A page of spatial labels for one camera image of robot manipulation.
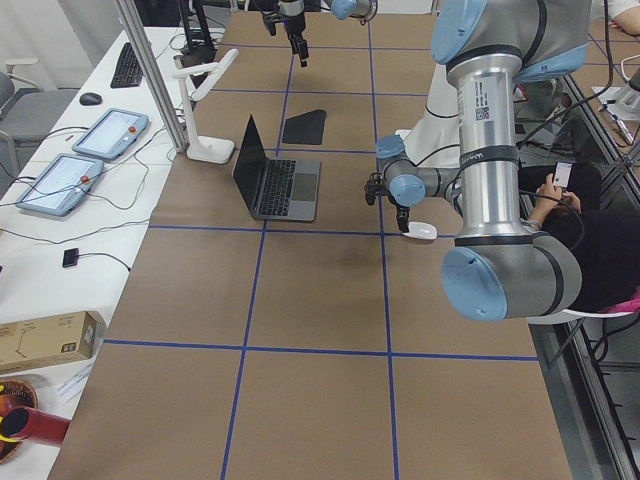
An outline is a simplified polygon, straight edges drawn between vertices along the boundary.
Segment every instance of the black triangular object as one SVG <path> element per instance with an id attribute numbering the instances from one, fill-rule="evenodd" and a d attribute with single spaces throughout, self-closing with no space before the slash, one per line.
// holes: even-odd
<path id="1" fill-rule="evenodd" d="M 322 145 L 325 118 L 327 118 L 327 112 L 324 110 L 312 110 L 287 118 L 284 122 L 282 142 L 297 145 Z"/>

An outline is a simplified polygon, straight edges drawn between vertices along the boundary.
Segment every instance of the red cup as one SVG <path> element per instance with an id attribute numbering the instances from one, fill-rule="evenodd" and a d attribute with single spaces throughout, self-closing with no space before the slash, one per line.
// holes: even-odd
<path id="1" fill-rule="evenodd" d="M 0 417 L 4 417 L 16 407 L 22 407 L 26 404 L 25 399 L 19 395 L 0 395 Z"/>
<path id="2" fill-rule="evenodd" d="M 62 445 L 71 421 L 31 407 L 16 407 L 0 422 L 0 435 L 43 445 Z"/>

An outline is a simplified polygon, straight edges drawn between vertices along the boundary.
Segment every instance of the cardboard box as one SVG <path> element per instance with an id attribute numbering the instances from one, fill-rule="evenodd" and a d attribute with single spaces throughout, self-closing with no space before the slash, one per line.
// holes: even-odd
<path id="1" fill-rule="evenodd" d="M 99 321 L 76 312 L 0 325 L 0 374 L 91 358 Z"/>

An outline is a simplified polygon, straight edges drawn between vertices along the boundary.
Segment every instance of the smartphone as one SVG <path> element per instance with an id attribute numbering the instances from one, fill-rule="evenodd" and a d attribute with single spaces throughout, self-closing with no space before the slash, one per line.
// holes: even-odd
<path id="1" fill-rule="evenodd" d="M 556 164 L 556 173 L 553 175 L 553 185 L 561 187 L 564 192 L 569 185 L 569 177 L 571 176 L 572 164 L 558 162 Z"/>

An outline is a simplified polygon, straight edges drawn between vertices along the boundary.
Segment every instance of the laptop keyboard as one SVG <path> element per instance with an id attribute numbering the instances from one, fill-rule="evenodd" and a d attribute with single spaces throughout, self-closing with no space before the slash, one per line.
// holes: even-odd
<path id="1" fill-rule="evenodd" d="M 271 160 L 267 181 L 262 192 L 260 215 L 284 217 L 289 213 L 289 199 L 293 188 L 295 160 Z"/>

